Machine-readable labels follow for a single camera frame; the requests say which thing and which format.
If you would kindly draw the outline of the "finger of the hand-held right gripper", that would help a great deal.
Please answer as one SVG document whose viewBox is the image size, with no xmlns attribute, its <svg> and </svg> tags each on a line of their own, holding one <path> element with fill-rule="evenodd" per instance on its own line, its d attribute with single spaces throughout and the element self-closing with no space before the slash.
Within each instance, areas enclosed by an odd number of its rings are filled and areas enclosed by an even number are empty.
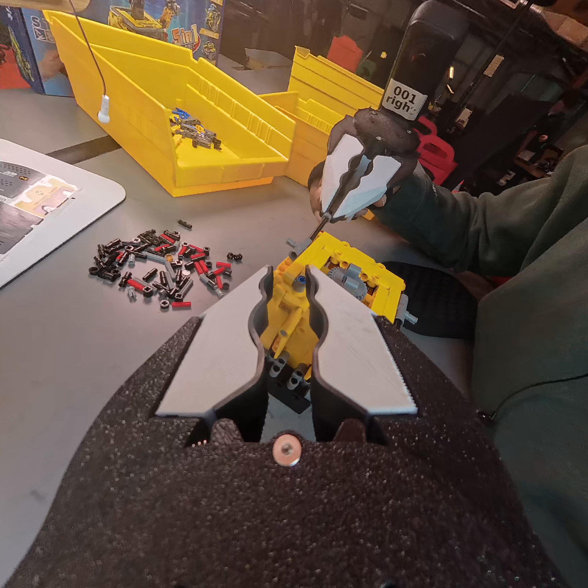
<svg viewBox="0 0 588 588">
<path fill-rule="evenodd" d="M 342 203 L 332 213 L 333 221 L 351 219 L 358 212 L 378 201 L 401 168 L 401 162 L 389 156 L 376 156 L 371 163 L 371 172 L 361 177 L 358 186 L 345 196 Z"/>
<path fill-rule="evenodd" d="M 320 191 L 320 211 L 331 218 L 351 218 L 356 205 L 349 194 L 366 172 L 365 147 L 351 135 L 343 135 L 326 158 Z"/>
</svg>

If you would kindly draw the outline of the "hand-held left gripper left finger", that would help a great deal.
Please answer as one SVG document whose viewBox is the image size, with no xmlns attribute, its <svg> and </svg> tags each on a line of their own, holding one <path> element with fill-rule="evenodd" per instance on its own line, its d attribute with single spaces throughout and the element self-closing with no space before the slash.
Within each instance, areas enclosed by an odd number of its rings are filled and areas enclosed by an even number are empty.
<svg viewBox="0 0 588 588">
<path fill-rule="evenodd" d="M 156 408 L 158 417 L 217 420 L 261 384 L 272 266 L 266 265 L 205 313 Z"/>
</svg>

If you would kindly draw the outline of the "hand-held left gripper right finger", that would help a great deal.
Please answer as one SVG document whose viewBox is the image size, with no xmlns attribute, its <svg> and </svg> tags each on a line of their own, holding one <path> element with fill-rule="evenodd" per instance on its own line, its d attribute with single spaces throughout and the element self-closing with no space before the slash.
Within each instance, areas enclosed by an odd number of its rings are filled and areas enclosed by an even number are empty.
<svg viewBox="0 0 588 588">
<path fill-rule="evenodd" d="M 323 420 L 415 416 L 417 405 L 375 314 L 314 266 L 306 267 L 312 353 L 311 398 Z"/>
</svg>

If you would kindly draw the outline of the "black lego axle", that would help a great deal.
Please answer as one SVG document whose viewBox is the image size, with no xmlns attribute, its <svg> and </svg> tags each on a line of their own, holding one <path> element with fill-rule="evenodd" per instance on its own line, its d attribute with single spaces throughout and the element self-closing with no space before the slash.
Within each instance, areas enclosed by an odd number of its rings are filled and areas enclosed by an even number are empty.
<svg viewBox="0 0 588 588">
<path fill-rule="evenodd" d="M 318 237 L 318 235 L 320 234 L 320 232 L 323 231 L 323 228 L 327 224 L 329 224 L 331 222 L 331 219 L 332 219 L 332 216 L 328 212 L 325 212 L 320 217 L 319 224 L 317 225 L 317 227 L 313 230 L 313 232 L 309 236 L 309 239 L 311 240 L 311 243 L 314 241 L 314 239 L 316 239 Z"/>
</svg>

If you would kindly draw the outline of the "yellow lego model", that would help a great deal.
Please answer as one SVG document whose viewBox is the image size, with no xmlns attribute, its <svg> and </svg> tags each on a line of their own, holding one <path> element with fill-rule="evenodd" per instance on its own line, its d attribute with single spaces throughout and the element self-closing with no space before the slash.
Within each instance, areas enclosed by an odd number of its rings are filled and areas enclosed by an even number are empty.
<svg viewBox="0 0 588 588">
<path fill-rule="evenodd" d="M 306 296 L 306 267 L 314 266 L 362 302 L 376 319 L 393 326 L 417 323 L 408 312 L 405 283 L 399 276 L 367 254 L 327 232 L 309 245 L 293 246 L 273 273 L 273 294 L 268 302 L 269 326 L 261 335 L 266 350 L 270 386 L 283 403 L 301 413 L 310 403 L 305 399 L 311 387 L 312 353 L 318 337 L 309 324 Z"/>
</svg>

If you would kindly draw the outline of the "person's right forearm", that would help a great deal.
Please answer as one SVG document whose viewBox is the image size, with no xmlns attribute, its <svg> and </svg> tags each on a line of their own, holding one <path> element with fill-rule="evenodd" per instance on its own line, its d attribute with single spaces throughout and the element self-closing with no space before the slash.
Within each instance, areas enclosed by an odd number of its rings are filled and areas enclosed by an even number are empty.
<svg viewBox="0 0 588 588">
<path fill-rule="evenodd" d="M 514 276 L 570 235 L 587 245 L 587 146 L 499 195 L 452 193 L 414 172 L 374 214 L 445 268 Z"/>
</svg>

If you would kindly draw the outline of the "pile of black red lego pins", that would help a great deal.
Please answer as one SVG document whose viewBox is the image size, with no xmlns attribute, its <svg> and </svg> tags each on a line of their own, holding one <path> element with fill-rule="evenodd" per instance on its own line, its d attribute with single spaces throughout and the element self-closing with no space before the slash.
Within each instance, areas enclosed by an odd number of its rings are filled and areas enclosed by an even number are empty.
<svg viewBox="0 0 588 588">
<path fill-rule="evenodd" d="M 232 262 L 214 262 L 210 247 L 192 243 L 179 230 L 152 228 L 98 244 L 88 275 L 116 287 L 131 303 L 142 300 L 161 312 L 187 311 L 195 284 L 224 297 L 231 287 Z"/>
</svg>

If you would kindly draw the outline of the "heap of grey lego parts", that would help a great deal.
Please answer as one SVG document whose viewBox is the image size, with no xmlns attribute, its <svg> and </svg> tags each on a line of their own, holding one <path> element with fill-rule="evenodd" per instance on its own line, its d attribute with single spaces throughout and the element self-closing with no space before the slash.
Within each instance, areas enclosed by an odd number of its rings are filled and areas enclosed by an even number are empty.
<svg viewBox="0 0 588 588">
<path fill-rule="evenodd" d="M 202 147 L 222 151 L 222 141 L 217 134 L 205 128 L 201 121 L 181 108 L 174 108 L 169 119 L 173 137 L 191 141 L 194 148 Z"/>
</svg>

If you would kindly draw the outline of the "colourful lego set box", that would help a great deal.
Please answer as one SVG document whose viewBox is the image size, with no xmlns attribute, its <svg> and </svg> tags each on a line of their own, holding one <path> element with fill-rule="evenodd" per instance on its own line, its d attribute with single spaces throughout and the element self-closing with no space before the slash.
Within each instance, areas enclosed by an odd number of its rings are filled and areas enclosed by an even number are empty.
<svg viewBox="0 0 588 588">
<path fill-rule="evenodd" d="M 81 18 L 187 48 L 217 62 L 223 1 L 85 1 Z M 1 6 L 1 87 L 28 85 L 41 95 L 72 97 L 65 66 L 42 9 Z"/>
</svg>

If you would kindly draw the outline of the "person's right hand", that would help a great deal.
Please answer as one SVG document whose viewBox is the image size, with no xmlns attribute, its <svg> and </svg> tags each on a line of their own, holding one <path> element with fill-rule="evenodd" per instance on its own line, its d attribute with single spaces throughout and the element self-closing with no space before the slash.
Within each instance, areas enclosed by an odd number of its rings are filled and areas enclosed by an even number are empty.
<svg viewBox="0 0 588 588">
<path fill-rule="evenodd" d="M 307 181 L 307 188 L 309 191 L 309 199 L 311 204 L 311 210 L 315 218 L 317 220 L 321 220 L 322 218 L 322 209 L 320 203 L 320 193 L 321 193 L 321 186 L 322 186 L 322 176 L 324 172 L 325 162 L 320 162 L 316 165 L 308 178 Z"/>
</svg>

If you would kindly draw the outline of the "red plastic container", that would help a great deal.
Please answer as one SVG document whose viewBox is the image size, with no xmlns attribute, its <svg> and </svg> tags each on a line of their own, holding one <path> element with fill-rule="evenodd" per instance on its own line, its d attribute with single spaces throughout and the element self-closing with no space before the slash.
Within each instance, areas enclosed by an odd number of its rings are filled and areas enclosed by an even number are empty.
<svg viewBox="0 0 588 588">
<path fill-rule="evenodd" d="M 442 185 L 458 166 L 453 147 L 437 136 L 436 125 L 423 115 L 419 116 L 413 130 L 420 141 L 417 152 L 421 166 L 437 185 Z"/>
<path fill-rule="evenodd" d="M 355 74 L 363 52 L 356 42 L 346 35 L 333 37 L 326 58 L 337 66 Z"/>
</svg>

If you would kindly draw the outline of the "person's green sweater torso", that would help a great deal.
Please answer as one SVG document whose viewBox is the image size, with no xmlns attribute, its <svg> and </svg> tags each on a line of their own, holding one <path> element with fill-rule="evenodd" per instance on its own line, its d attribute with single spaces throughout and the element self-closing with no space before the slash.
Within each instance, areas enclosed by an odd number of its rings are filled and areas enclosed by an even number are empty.
<svg viewBox="0 0 588 588">
<path fill-rule="evenodd" d="M 483 301 L 472 398 L 534 531 L 587 587 L 587 220 Z"/>
</svg>

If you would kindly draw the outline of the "large yellow plastic bin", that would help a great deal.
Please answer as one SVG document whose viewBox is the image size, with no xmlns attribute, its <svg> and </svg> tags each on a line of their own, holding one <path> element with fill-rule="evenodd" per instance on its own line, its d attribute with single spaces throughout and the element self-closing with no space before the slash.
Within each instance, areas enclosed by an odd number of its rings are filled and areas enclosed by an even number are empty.
<svg viewBox="0 0 588 588">
<path fill-rule="evenodd" d="M 77 101 L 174 197 L 254 187 L 283 176 L 295 122 L 186 48 L 44 11 Z M 174 108 L 217 134 L 222 151 L 173 137 Z"/>
</svg>

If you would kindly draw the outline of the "white rounded board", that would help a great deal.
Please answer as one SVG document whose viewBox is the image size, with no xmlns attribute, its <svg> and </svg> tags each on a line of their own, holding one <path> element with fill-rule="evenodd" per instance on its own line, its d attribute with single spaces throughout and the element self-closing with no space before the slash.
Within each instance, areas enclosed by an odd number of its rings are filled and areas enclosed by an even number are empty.
<svg viewBox="0 0 588 588">
<path fill-rule="evenodd" d="M 9 254 L 1 257 L 1 287 L 13 282 L 88 226 L 121 204 L 124 188 L 107 178 L 1 139 L 1 162 L 27 166 L 77 186 L 74 197 L 48 215 Z"/>
</svg>

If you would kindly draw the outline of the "printed instruction booklet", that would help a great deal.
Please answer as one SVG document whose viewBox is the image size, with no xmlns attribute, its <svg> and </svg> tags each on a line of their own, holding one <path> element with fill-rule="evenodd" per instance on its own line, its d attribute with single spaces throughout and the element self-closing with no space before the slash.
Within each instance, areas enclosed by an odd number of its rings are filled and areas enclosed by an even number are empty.
<svg viewBox="0 0 588 588">
<path fill-rule="evenodd" d="M 1 162 L 1 257 L 74 197 L 78 188 L 54 175 Z"/>
</svg>

